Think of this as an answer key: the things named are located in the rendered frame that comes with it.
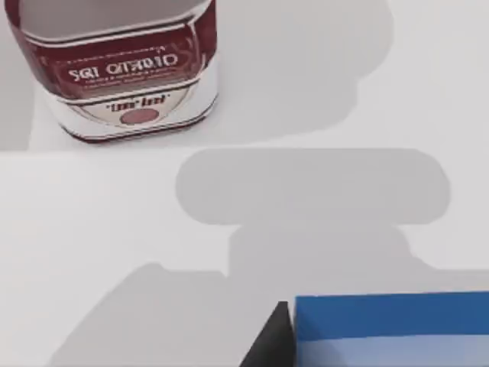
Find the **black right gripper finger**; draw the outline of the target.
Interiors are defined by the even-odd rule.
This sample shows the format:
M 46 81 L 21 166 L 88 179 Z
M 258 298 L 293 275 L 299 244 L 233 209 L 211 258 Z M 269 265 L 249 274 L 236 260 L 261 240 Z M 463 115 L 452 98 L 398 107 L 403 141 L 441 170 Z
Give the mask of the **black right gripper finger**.
M 277 303 L 239 367 L 295 367 L 296 340 L 287 301 Z

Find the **blue box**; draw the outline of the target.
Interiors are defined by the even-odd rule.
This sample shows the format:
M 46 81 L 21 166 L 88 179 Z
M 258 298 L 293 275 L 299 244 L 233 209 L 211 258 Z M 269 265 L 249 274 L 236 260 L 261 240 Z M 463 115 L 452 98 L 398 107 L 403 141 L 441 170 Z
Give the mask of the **blue box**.
M 489 367 L 489 291 L 296 298 L 297 367 Z

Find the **red and white can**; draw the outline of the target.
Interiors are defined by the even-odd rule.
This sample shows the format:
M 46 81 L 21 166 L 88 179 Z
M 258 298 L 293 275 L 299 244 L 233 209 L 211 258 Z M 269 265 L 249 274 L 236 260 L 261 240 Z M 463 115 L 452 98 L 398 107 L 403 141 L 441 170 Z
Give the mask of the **red and white can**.
M 3 0 L 60 126 L 86 142 L 185 128 L 219 95 L 216 0 Z

